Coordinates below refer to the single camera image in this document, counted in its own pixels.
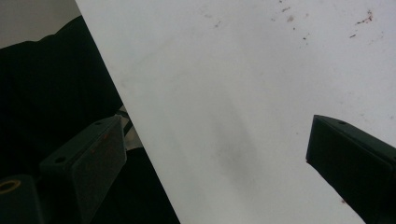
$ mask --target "black bracket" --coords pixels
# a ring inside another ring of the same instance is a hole
[[[396,223],[396,148],[342,120],[314,116],[306,161],[366,223]]]
[[[0,223],[88,224],[125,162],[120,116],[96,121],[39,164],[39,180],[0,180]]]

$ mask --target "dark stain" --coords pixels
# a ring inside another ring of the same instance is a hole
[[[373,12],[371,10],[368,10],[367,11],[367,18],[362,20],[362,21],[356,22],[356,25],[359,25],[361,23],[369,23],[372,20],[373,20]]]
[[[219,28],[219,25],[221,24],[221,21],[219,21],[216,25],[215,28]]]
[[[288,17],[288,22],[294,21],[294,17],[293,16],[289,16]]]
[[[290,9],[290,7],[285,7],[285,8],[282,9],[282,12],[285,12],[285,11],[287,11],[289,9]]]
[[[308,38],[310,34],[308,33],[308,35],[306,35],[305,37],[303,37],[303,40],[306,40]]]
[[[254,176],[252,171],[262,168],[257,160],[260,147],[252,144],[250,134],[244,128],[244,122],[240,114],[235,113],[231,97],[227,92],[219,92],[221,102],[215,108],[226,111],[225,113],[214,113],[208,117],[212,122],[211,132],[216,139],[211,150],[211,157],[216,160],[219,173],[226,178],[230,185],[237,189],[250,191],[246,185]]]

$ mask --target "smudge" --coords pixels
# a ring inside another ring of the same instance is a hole
[[[372,39],[369,45],[374,44],[376,41],[383,39],[384,38],[384,32],[381,32],[381,35],[379,35],[376,39]]]
[[[220,23],[221,23],[221,21],[219,21],[219,22],[215,25],[215,28],[219,28]]]
[[[368,17],[366,19],[356,22],[356,25],[359,25],[361,23],[369,23],[370,21],[373,20],[373,12],[371,10],[367,11],[367,16]]]
[[[294,21],[294,17],[293,16],[289,16],[288,17],[288,22]]]
[[[282,9],[282,12],[285,12],[285,11],[287,11],[289,9],[290,9],[290,7],[285,7],[285,8]]]
[[[308,33],[308,35],[306,35],[305,37],[303,37],[303,40],[306,40],[308,38],[310,34]]]

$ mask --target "white paper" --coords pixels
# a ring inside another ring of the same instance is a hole
[[[395,1],[77,2],[181,223],[363,223],[305,154],[396,146]]]

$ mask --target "screw hole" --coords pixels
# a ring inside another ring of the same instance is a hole
[[[19,187],[21,184],[20,180],[14,179],[14,180],[8,180],[3,183],[0,183],[0,194],[5,194],[8,192],[11,192],[12,190],[16,189]]]
[[[60,157],[58,159],[55,160],[55,163],[62,163],[66,160],[66,157]]]

